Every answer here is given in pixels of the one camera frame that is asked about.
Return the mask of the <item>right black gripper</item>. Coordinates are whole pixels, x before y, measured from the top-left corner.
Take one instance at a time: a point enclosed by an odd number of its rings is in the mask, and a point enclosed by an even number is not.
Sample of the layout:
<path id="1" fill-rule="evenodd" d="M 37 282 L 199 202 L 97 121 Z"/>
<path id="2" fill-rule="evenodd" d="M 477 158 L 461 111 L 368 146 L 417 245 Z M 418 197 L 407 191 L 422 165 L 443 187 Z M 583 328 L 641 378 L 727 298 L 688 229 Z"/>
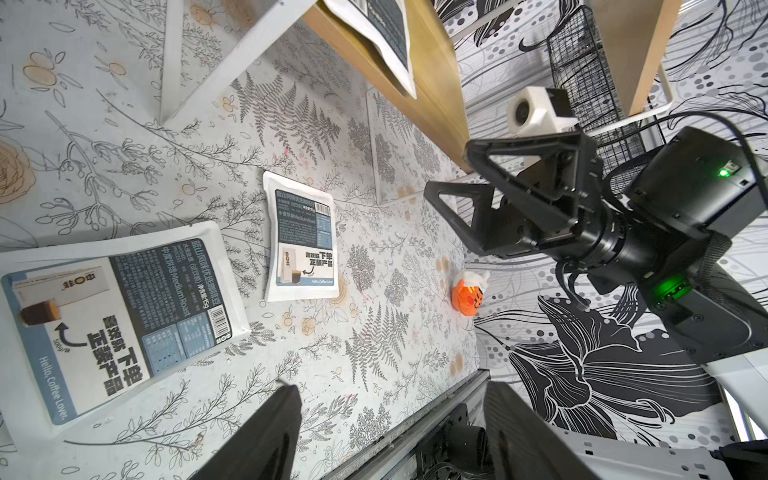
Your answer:
<path id="1" fill-rule="evenodd" d="M 465 158 L 483 183 L 430 181 L 424 197 L 478 256 L 542 253 L 596 268 L 627 241 L 625 220 L 603 199 L 596 149 L 578 132 L 471 140 Z"/>

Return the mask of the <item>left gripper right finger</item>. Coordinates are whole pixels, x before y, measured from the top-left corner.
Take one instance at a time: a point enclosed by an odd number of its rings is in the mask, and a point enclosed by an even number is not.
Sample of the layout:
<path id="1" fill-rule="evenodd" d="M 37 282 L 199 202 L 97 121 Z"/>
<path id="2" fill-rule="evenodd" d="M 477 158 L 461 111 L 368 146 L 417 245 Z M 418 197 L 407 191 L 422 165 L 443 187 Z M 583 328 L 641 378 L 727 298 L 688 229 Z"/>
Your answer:
<path id="1" fill-rule="evenodd" d="M 597 477 L 508 384 L 487 383 L 483 411 L 497 479 Z"/>

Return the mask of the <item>blue coffee bag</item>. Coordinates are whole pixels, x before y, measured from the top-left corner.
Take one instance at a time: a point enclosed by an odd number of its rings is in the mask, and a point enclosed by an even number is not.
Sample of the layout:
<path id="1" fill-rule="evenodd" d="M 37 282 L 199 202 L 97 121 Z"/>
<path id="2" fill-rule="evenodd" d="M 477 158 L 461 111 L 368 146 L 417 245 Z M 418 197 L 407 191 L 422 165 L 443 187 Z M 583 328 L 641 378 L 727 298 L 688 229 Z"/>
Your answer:
<path id="1" fill-rule="evenodd" d="M 250 327 L 212 221 L 1 256 L 1 414 L 48 447 Z"/>
<path id="2" fill-rule="evenodd" d="M 333 197 L 266 171 L 271 264 L 265 300 L 335 298 L 340 293 Z"/>
<path id="3" fill-rule="evenodd" d="M 405 2 L 402 0 L 329 0 L 329 10 L 371 41 L 402 89 L 418 98 Z"/>

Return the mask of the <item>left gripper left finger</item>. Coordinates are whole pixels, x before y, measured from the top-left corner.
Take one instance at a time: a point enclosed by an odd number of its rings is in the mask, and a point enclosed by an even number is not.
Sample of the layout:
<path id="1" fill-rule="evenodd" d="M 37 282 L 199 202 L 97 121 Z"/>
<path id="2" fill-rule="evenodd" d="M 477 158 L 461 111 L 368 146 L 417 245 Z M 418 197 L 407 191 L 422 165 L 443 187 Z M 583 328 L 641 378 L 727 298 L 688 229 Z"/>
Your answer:
<path id="1" fill-rule="evenodd" d="M 195 474 L 194 479 L 291 477 L 302 402 L 294 385 L 280 386 Z"/>

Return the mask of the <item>blue coffee bag top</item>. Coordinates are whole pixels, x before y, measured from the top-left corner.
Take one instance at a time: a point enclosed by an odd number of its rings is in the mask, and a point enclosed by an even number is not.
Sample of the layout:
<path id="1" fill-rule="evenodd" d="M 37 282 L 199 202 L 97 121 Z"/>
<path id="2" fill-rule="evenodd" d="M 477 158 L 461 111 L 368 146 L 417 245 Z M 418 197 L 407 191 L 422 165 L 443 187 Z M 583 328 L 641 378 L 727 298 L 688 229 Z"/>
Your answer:
<path id="1" fill-rule="evenodd" d="M 266 171 L 271 264 L 265 300 L 335 298 L 340 293 L 333 197 Z"/>

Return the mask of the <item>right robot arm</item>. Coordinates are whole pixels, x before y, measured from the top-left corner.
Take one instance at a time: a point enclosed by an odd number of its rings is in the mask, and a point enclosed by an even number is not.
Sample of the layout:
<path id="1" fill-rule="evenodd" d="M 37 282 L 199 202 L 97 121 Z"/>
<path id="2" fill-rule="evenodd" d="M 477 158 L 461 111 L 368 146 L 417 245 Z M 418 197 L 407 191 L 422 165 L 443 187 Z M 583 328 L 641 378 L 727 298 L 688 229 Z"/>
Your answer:
<path id="1" fill-rule="evenodd" d="M 739 130 L 691 126 L 613 170 L 599 151 L 575 131 L 472 140 L 465 157 L 480 183 L 426 184 L 472 253 L 547 256 L 559 287 L 537 300 L 553 340 L 492 337 L 524 393 L 488 385 L 482 473 L 765 478 L 765 440 L 652 459 L 667 422 L 725 392 L 767 423 L 767 297 L 721 263 L 767 209 L 765 161 Z"/>

